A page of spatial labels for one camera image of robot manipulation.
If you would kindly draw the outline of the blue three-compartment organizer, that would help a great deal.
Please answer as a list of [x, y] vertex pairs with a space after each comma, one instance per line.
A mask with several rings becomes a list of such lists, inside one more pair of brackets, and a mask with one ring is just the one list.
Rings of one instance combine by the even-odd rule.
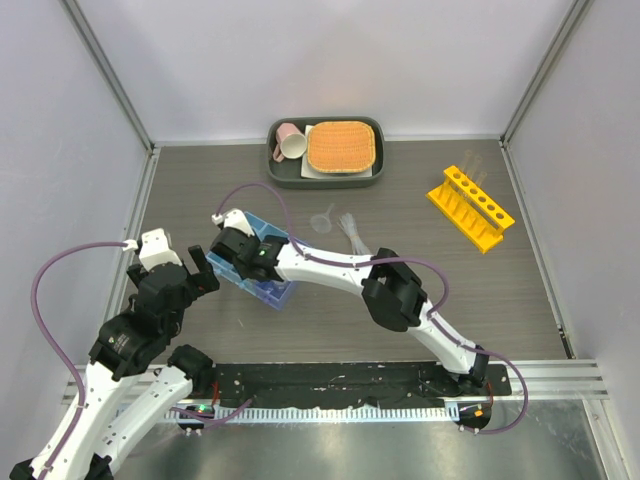
[[[287, 237], [287, 232], [285, 230], [264, 221], [249, 211], [245, 211], [244, 214], [249, 225], [261, 240], [269, 235]], [[278, 311], [284, 308], [297, 287], [295, 282], [258, 282], [253, 279], [242, 279], [231, 263], [213, 252], [207, 253], [206, 259], [212, 265], [217, 277], [221, 277], [229, 281], [239, 289], [256, 297], [266, 305]]]

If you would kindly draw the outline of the clear plastic funnel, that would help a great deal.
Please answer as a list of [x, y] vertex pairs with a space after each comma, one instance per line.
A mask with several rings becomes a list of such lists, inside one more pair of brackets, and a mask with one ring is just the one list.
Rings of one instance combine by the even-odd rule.
[[327, 210], [320, 214], [315, 214], [310, 218], [312, 229], [319, 234], [327, 234], [332, 230], [331, 213], [334, 204], [330, 204]]

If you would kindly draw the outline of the bundle of plastic pipettes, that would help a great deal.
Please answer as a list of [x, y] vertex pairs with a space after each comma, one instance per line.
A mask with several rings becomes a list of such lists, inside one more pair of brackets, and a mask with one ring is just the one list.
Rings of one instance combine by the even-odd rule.
[[361, 239], [355, 218], [351, 213], [345, 213], [339, 217], [339, 226], [341, 230], [348, 237], [352, 251], [355, 255], [370, 255], [370, 249], [365, 245]]

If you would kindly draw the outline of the yellow test tube rack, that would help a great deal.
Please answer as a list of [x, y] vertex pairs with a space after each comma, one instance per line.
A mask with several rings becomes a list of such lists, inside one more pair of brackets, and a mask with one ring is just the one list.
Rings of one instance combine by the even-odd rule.
[[443, 182], [426, 198], [482, 254], [488, 253], [503, 241], [514, 218], [457, 166], [446, 168], [443, 175]]

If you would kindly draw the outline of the clear glass test tube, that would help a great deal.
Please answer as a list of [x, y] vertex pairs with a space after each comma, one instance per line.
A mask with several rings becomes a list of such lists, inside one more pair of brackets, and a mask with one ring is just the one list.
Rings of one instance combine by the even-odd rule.
[[484, 183], [486, 182], [486, 178], [487, 178], [488, 174], [486, 171], [481, 171], [476, 179], [476, 185], [479, 188], [479, 191], [481, 194], [484, 193]]
[[472, 165], [474, 159], [474, 152], [472, 150], [466, 150], [464, 152], [463, 162], [461, 164], [460, 170], [465, 175], [468, 176], [469, 167]]
[[475, 185], [476, 185], [476, 179], [479, 173], [481, 171], [484, 171], [482, 167], [483, 167], [483, 157], [481, 155], [476, 155], [474, 157], [473, 164], [469, 169], [469, 178], [474, 182]]

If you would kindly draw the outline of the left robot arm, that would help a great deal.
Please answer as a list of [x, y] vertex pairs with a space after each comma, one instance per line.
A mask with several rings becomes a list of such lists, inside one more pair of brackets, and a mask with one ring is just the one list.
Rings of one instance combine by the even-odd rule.
[[70, 370], [78, 388], [73, 403], [41, 452], [13, 467], [12, 479], [110, 479], [161, 416], [187, 396], [200, 399], [212, 389], [213, 361], [183, 345], [117, 416], [122, 399], [180, 333], [186, 309], [220, 287], [198, 245], [188, 250], [195, 273], [158, 235], [122, 247], [140, 259], [127, 270], [137, 291], [122, 312], [102, 325], [85, 371]]

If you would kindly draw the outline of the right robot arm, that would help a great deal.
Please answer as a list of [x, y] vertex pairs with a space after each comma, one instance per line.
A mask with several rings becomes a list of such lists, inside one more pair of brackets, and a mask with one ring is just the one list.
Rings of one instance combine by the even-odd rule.
[[413, 262], [381, 248], [375, 255], [346, 255], [304, 246], [291, 237], [224, 227], [210, 252], [230, 263], [241, 278], [259, 282], [307, 282], [352, 293], [364, 301], [372, 320], [407, 333], [436, 355], [453, 386], [472, 395], [488, 381], [488, 352], [464, 338], [439, 313], [448, 298], [434, 303], [409, 267]]

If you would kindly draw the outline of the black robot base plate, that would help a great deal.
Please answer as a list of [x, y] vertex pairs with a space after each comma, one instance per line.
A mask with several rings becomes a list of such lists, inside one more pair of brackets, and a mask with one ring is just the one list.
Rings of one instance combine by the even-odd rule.
[[491, 364], [480, 386], [459, 384], [431, 361], [356, 363], [219, 363], [182, 376], [189, 399], [217, 399], [223, 407], [342, 410], [441, 406], [446, 398], [512, 394], [505, 366]]

